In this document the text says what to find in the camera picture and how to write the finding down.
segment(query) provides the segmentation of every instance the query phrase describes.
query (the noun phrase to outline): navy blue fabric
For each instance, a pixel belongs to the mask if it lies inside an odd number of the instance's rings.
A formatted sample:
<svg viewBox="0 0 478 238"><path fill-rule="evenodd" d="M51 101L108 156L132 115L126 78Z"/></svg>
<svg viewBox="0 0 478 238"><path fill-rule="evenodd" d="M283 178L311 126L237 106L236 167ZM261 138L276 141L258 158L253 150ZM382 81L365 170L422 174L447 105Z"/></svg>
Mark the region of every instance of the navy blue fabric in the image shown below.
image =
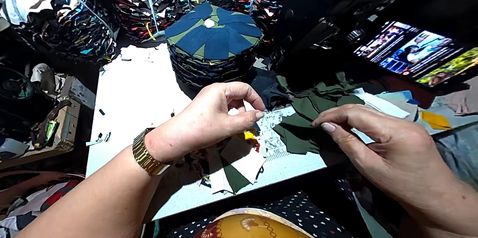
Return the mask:
<svg viewBox="0 0 478 238"><path fill-rule="evenodd" d="M222 8L219 7L219 8L216 10L216 13L217 13L217 15L218 15L219 20L221 20L221 19L224 18L225 16L229 16L229 15L231 15L231 14L234 13L234 12L233 12L233 11L228 11L228 10L226 10L226 9L222 9Z"/></svg>
<svg viewBox="0 0 478 238"><path fill-rule="evenodd" d="M239 55L243 50L253 46L251 42L245 39L233 28L226 28L229 32L229 51L233 54Z"/></svg>
<svg viewBox="0 0 478 238"><path fill-rule="evenodd" d="M231 23L231 22L242 22L242 23L255 24L254 20L248 15L245 15L245 14L232 15L232 13L233 13L232 11L227 11L227 10L218 8L218 10L217 10L217 14L218 14L218 18L219 18L218 24L219 25L224 25L224 24L228 24L228 23Z"/></svg>
<svg viewBox="0 0 478 238"><path fill-rule="evenodd" d="M181 17L181 20L183 19L192 19L192 18L201 18L203 20L206 20L211 16L212 13L212 7L208 3L202 3L194 9L194 11L189 12L188 14L184 15Z"/></svg>
<svg viewBox="0 0 478 238"><path fill-rule="evenodd" d="M173 23L170 27L167 27L166 30L164 31L164 37L165 38L170 38L173 36L176 36L178 34L186 32L188 29L194 26L198 21L200 21L200 18L195 18L195 19L185 19L185 20L179 20Z"/></svg>
<svg viewBox="0 0 478 238"><path fill-rule="evenodd" d="M224 60L229 58L229 33L221 29L214 34L204 46L204 58Z"/></svg>
<svg viewBox="0 0 478 238"><path fill-rule="evenodd" d="M260 37L262 35L262 31L259 28L242 23L242 22L228 23L226 24L226 28L228 27L233 28L238 33L245 36Z"/></svg>
<svg viewBox="0 0 478 238"><path fill-rule="evenodd" d="M218 28L206 28L201 25L194 28L188 34L186 34L181 40L176 43L176 46L190 55L193 55L197 50L206 43L214 34L218 32Z"/></svg>
<svg viewBox="0 0 478 238"><path fill-rule="evenodd" d="M236 14L236 15L229 15L229 16L224 16L223 18L219 18L219 25L225 25L231 22L241 22L241 23L251 23L255 24L254 20L244 14Z"/></svg>

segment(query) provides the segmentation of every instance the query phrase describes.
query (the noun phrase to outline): forearm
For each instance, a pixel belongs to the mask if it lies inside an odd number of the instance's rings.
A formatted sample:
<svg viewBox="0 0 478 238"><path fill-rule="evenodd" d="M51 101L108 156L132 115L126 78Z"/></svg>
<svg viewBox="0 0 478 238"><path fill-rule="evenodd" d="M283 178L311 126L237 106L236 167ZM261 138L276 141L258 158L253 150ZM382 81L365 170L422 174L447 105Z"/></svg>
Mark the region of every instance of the forearm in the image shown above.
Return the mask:
<svg viewBox="0 0 478 238"><path fill-rule="evenodd" d="M128 146L17 237L134 237L160 179L136 163Z"/></svg>
<svg viewBox="0 0 478 238"><path fill-rule="evenodd" d="M478 236L478 192L457 178L431 192L426 201L403 204L415 221L429 228Z"/></svg>

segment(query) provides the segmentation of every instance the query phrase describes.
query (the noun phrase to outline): wrist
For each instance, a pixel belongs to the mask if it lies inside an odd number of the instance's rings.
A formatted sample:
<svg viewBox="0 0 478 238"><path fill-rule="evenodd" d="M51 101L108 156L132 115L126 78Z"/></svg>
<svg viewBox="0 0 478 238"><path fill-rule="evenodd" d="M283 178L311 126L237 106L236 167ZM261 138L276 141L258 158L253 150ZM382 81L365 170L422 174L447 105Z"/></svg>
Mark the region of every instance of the wrist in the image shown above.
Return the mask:
<svg viewBox="0 0 478 238"><path fill-rule="evenodd" d="M157 127L144 136L144 145L151 156L159 162L170 162L181 156L175 153L176 146L161 127Z"/></svg>

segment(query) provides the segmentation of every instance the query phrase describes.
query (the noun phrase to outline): fingernail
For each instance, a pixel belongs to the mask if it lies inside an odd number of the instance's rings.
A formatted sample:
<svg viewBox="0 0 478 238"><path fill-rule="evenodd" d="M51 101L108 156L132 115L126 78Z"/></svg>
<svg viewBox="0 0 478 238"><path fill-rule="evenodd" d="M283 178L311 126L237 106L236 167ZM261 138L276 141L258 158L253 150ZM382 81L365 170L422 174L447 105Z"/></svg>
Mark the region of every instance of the fingernail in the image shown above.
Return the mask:
<svg viewBox="0 0 478 238"><path fill-rule="evenodd" d="M328 122L322 123L320 126L322 127L322 129L324 129L324 131L328 133L332 133L333 131L335 131L335 126Z"/></svg>
<svg viewBox="0 0 478 238"><path fill-rule="evenodd" d="M261 119L261 118L263 118L263 117L264 117L264 113L262 113L262 112L257 112L257 113L256 113L256 119L257 119L257 120L259 120L259 119Z"/></svg>

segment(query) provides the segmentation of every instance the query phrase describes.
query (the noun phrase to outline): hand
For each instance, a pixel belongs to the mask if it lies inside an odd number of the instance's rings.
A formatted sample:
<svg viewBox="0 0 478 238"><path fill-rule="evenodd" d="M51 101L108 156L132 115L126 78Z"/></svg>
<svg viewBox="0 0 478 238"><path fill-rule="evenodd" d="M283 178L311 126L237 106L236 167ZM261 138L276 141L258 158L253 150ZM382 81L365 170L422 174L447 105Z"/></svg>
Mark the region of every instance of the hand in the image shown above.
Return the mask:
<svg viewBox="0 0 478 238"><path fill-rule="evenodd" d="M256 110L246 112L243 99ZM228 115L232 107L239 110L238 115ZM264 109L248 84L215 83L203 88L183 112L148 133L146 148L155 159L168 162L252 128L264 116Z"/></svg>
<svg viewBox="0 0 478 238"><path fill-rule="evenodd" d="M327 110L312 124L321 125L355 167L402 203L415 220L477 235L478 229L470 222L478 222L478 194L454 176L421 125L363 105ZM350 131L352 127L375 143L365 145Z"/></svg>

